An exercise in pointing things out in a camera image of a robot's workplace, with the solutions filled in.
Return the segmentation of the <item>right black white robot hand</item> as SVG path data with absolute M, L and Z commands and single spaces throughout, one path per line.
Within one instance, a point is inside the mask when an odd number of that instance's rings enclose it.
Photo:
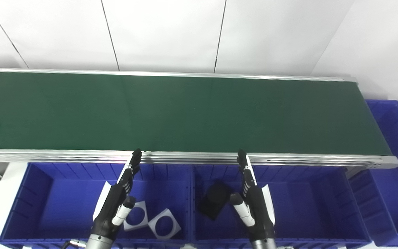
M 275 214 L 268 185 L 259 187 L 248 154 L 237 152 L 239 172 L 242 174 L 242 191 L 230 195 L 230 203 L 248 231 L 253 248 L 274 249 Z

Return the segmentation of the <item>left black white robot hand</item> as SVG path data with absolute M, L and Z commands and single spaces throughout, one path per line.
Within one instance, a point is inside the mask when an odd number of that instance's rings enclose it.
M 114 241 L 120 226 L 134 208 L 136 199 L 130 196 L 134 176 L 140 170 L 141 149 L 133 151 L 131 159 L 123 167 L 117 182 L 110 187 L 101 211 L 94 219 L 91 236 L 98 239 L 107 238 Z

